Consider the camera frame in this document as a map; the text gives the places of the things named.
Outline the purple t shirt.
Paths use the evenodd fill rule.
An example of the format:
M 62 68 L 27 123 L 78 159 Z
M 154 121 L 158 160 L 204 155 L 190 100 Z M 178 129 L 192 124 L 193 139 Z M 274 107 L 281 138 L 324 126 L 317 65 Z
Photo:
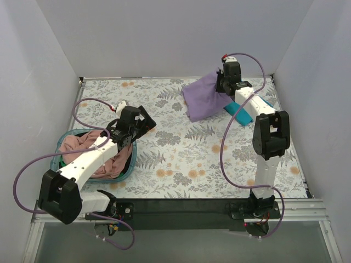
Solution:
M 226 93 L 216 92 L 217 76 L 213 71 L 182 89 L 191 122 L 211 117 L 232 103 Z

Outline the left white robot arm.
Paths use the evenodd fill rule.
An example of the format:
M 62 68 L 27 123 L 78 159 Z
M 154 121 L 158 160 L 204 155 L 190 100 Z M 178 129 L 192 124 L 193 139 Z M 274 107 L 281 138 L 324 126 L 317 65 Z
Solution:
M 125 106 L 118 119 L 87 150 L 57 171 L 48 170 L 42 178 L 38 207 L 64 224 L 72 223 L 81 214 L 97 213 L 104 219 L 117 215 L 114 195 L 97 190 L 83 193 L 88 179 L 110 158 L 128 149 L 156 126 L 143 106 Z

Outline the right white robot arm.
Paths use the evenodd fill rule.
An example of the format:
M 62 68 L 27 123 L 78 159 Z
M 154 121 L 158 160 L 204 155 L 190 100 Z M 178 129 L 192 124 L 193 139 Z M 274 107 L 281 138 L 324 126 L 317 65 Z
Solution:
M 257 154 L 254 186 L 250 189 L 249 213 L 260 218 L 274 200 L 274 182 L 281 157 L 290 147 L 290 117 L 268 105 L 249 82 L 241 78 L 241 66 L 233 56 L 222 58 L 217 72 L 216 91 L 228 95 L 254 121 L 252 146 Z

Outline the folded teal t shirt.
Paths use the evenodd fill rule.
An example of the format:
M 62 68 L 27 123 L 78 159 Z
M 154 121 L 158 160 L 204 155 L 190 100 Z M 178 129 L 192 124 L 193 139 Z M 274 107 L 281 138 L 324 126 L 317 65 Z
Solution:
M 237 121 L 240 125 L 246 126 L 249 123 L 256 120 L 256 117 L 260 114 L 272 114 L 276 110 L 268 104 L 264 99 L 258 95 L 254 95 L 244 106 L 236 103 L 229 102 L 229 98 L 222 99 L 222 102 L 217 106 L 218 108 L 223 108 L 229 113 L 232 118 L 230 119 L 227 127 L 230 127 L 233 121 Z

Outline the pink t shirt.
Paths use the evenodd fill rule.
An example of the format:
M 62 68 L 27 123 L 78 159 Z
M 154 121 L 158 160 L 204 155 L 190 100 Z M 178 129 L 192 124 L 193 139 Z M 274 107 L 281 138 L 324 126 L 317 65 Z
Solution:
M 100 136 L 101 130 L 91 130 L 77 135 L 67 135 L 63 138 L 59 152 L 71 152 L 90 148 Z M 110 158 L 92 176 L 92 179 L 117 179 L 127 175 L 131 163 L 133 146 L 125 147 L 116 156 Z

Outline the green garment in basket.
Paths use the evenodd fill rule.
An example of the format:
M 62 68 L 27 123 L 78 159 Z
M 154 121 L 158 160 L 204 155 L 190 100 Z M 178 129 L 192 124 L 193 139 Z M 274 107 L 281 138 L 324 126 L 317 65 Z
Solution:
M 63 160 L 60 160 L 59 168 L 62 168 L 62 167 L 65 167 L 65 166 L 66 166 L 65 162 Z

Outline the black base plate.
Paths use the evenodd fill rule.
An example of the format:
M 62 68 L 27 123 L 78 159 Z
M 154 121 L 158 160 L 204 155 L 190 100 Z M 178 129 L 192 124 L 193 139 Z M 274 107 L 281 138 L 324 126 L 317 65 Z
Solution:
M 269 214 L 269 220 L 281 218 L 275 202 L 270 210 L 253 210 L 248 199 L 119 199 L 115 218 L 134 230 L 205 230 L 244 231 L 244 220 Z

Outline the aluminium frame rail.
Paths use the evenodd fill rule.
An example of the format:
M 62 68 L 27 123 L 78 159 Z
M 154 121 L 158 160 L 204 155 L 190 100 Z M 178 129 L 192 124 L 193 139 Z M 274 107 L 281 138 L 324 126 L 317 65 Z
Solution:
M 281 218 L 244 220 L 244 231 L 134 230 L 122 219 L 81 214 L 63 226 L 33 217 L 24 262 L 341 262 L 320 199 L 278 200 Z

